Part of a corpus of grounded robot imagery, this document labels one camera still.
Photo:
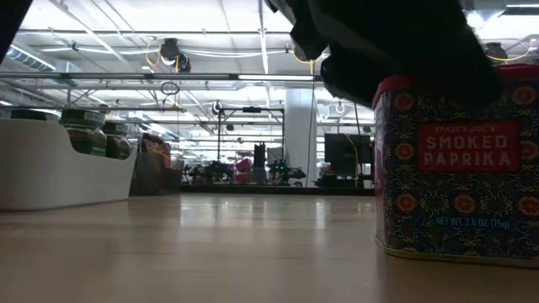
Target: wooden table surface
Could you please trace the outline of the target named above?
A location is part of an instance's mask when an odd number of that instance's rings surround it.
[[[537,303],[539,271],[389,257],[374,199],[182,194],[0,214],[0,302]]]

